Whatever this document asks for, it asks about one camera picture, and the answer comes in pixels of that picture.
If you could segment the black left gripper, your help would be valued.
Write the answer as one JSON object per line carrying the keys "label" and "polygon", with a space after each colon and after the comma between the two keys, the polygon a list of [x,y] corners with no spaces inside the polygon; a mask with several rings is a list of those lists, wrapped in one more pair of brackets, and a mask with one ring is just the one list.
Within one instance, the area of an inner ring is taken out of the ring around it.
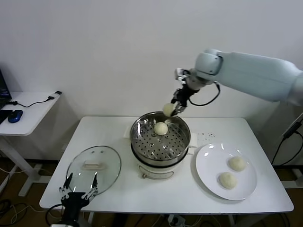
{"label": "black left gripper", "polygon": [[80,210],[89,205],[98,194],[98,173],[94,174],[91,189],[85,194],[84,192],[71,192],[70,183],[73,173],[66,178],[63,187],[59,188],[61,194],[61,204],[64,206],[62,221],[71,222],[79,219]]}

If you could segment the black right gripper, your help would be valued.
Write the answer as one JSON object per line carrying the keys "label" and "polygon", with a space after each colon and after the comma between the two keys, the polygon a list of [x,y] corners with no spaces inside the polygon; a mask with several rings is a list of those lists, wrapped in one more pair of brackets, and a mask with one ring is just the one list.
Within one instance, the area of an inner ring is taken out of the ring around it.
{"label": "black right gripper", "polygon": [[171,100],[171,104],[173,104],[173,110],[170,114],[171,117],[177,116],[184,112],[187,107],[187,101],[193,95],[193,90],[188,86],[183,86],[182,88],[177,89]]}

